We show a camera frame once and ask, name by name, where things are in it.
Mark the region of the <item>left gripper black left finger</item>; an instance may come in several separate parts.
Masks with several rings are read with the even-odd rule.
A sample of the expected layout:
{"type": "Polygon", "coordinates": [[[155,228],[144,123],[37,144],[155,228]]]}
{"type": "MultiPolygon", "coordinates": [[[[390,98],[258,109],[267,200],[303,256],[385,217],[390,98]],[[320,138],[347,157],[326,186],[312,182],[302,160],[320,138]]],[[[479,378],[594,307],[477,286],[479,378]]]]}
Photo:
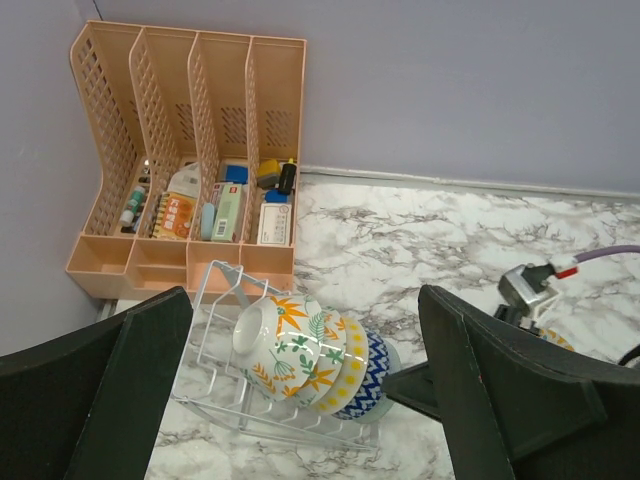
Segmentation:
{"type": "Polygon", "coordinates": [[[173,287],[3,356],[2,478],[143,478],[192,315],[173,287]]]}

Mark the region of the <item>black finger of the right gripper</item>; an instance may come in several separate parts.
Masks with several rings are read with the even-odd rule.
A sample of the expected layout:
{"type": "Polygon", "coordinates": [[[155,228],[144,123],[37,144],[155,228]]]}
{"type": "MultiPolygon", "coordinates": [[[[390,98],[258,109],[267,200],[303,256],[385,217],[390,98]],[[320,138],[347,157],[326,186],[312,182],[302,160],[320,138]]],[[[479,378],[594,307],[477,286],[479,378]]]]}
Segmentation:
{"type": "Polygon", "coordinates": [[[428,362],[387,375],[382,390],[395,403],[401,404],[432,420],[440,420],[433,372],[428,362]]]}

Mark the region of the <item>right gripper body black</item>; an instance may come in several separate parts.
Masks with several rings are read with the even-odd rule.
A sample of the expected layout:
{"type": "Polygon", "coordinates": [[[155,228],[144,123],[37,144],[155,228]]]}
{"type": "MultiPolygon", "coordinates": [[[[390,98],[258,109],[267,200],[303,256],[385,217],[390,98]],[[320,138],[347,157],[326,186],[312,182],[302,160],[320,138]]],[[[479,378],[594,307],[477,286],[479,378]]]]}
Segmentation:
{"type": "Polygon", "coordinates": [[[511,305],[500,304],[494,313],[494,317],[504,323],[507,323],[514,327],[518,327],[522,330],[537,329],[533,320],[524,317],[522,312],[518,308],[511,305]]]}

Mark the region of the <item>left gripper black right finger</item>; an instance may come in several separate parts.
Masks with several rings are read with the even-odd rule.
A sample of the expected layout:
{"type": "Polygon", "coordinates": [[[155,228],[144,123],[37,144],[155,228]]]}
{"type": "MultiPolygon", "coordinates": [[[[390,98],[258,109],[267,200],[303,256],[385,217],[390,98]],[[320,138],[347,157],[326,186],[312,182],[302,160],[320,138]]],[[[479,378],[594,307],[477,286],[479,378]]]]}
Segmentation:
{"type": "Polygon", "coordinates": [[[639,373],[539,339],[442,287],[419,294],[458,479],[636,479],[639,373]]]}

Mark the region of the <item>blue yellow floral bowl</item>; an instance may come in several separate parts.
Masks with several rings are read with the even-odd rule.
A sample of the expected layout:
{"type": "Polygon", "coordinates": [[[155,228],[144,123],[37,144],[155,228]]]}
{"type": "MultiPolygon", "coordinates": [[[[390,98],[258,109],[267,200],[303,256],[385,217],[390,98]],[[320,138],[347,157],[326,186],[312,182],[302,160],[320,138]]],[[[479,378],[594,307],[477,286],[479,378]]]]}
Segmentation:
{"type": "Polygon", "coordinates": [[[574,347],[562,335],[550,328],[540,328],[538,330],[538,336],[549,343],[555,344],[569,351],[574,351],[574,347]]]}

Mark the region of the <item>red and blue patterned bowl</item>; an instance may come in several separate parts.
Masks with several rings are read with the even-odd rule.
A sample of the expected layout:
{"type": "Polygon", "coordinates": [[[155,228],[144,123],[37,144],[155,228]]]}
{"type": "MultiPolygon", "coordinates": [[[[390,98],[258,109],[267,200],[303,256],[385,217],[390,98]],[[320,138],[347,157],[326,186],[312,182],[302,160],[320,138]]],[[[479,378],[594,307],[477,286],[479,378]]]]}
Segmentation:
{"type": "Polygon", "coordinates": [[[378,421],[391,405],[382,389],[383,380],[389,374],[391,366],[388,346],[379,334],[370,330],[366,334],[369,360],[364,379],[346,406],[332,414],[334,418],[353,420],[360,424],[378,421]]]}

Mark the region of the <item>yellow teal patterned bowl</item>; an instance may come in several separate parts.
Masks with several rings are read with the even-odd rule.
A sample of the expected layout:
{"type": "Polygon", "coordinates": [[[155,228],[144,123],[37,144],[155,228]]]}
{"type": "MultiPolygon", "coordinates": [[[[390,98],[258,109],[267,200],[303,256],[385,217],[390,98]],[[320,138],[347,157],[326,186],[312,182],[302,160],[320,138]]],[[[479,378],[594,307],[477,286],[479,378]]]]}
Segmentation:
{"type": "Polygon", "coordinates": [[[365,329],[357,321],[342,317],[339,325],[346,331],[346,353],[340,372],[333,385],[311,409],[320,415],[333,415],[353,399],[365,377],[369,360],[368,339],[365,329]]]}

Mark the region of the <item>white orange leaf bowl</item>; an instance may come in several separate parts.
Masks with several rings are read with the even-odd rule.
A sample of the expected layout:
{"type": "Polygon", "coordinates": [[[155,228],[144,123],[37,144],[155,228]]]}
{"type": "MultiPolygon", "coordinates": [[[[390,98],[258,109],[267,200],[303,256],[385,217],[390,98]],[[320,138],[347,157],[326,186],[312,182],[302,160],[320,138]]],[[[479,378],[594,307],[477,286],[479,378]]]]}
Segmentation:
{"type": "Polygon", "coordinates": [[[324,340],[318,359],[313,361],[303,353],[298,356],[301,372],[307,376],[293,395],[300,407],[310,407],[329,391],[340,373],[346,353],[346,327],[339,312],[333,307],[326,307],[322,314],[324,340]]]}

